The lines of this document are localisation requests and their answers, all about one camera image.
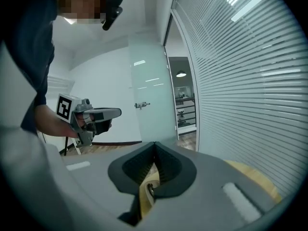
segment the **person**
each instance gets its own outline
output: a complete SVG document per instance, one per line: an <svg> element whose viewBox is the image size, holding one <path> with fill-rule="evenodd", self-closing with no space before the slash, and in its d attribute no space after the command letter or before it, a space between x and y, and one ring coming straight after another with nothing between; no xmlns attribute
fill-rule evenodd
<svg viewBox="0 0 308 231"><path fill-rule="evenodd" d="M70 125L46 105L47 76L54 59L52 23L58 15L68 19L106 19L107 0L14 0L18 4L3 37L7 49L28 82L37 91L21 127L37 134L77 138ZM112 0L119 6L123 0Z"/></svg>

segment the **window blind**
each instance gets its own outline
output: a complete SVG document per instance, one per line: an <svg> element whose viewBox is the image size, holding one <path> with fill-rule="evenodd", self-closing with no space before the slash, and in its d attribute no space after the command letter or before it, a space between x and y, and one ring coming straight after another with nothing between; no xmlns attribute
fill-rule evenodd
<svg viewBox="0 0 308 231"><path fill-rule="evenodd" d="M199 152L258 169L282 197L308 162L308 44L282 0L177 0L198 87Z"/></svg>

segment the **qr code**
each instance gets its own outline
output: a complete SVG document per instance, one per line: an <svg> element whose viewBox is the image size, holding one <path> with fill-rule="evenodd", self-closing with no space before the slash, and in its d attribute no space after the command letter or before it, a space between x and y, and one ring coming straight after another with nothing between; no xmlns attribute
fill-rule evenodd
<svg viewBox="0 0 308 231"><path fill-rule="evenodd" d="M64 119L68 120L69 113L71 110L72 101L66 99L64 97L59 97L58 107L57 107L57 115L63 117Z"/></svg>

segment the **black railing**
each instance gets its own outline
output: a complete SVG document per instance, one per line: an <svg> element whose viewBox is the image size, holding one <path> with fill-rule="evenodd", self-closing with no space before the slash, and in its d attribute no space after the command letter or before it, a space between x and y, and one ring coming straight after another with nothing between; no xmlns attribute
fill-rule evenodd
<svg viewBox="0 0 308 231"><path fill-rule="evenodd" d="M194 98L185 98L185 99L176 99L176 105L182 105L181 103L185 102L185 101L193 101L194 105L188 105L188 106L184 106L184 107L177 107L178 109L185 109L185 108L190 108L190 107L194 107L194 111L192 112L185 112L182 114L177 114L178 116L180 115L187 115L187 114L193 114L196 113L196 104L195 104L195 99ZM186 123L184 121L188 121L188 120L195 120L194 123ZM183 119L183 120L178 120L178 127L182 128L182 127L186 127L186 126L190 126L190 125L195 125L196 124L196 115L192 118L187 118L187 119Z"/></svg>

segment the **sleeve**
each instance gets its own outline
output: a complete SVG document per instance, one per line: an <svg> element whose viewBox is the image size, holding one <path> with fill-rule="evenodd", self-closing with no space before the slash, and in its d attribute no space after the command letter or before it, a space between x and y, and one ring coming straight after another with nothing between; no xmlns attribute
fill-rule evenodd
<svg viewBox="0 0 308 231"><path fill-rule="evenodd" d="M38 90L38 93L35 97L35 100L34 100L34 107L46 104L46 97L45 96L46 96L47 89L48 89L48 73L49 73L50 64L52 63L53 59L54 59L54 47L53 47L52 54L51 54L51 57L50 57L49 62L48 62L48 66L46 68L44 79L42 81L42 84L41 84L41 86Z"/></svg>

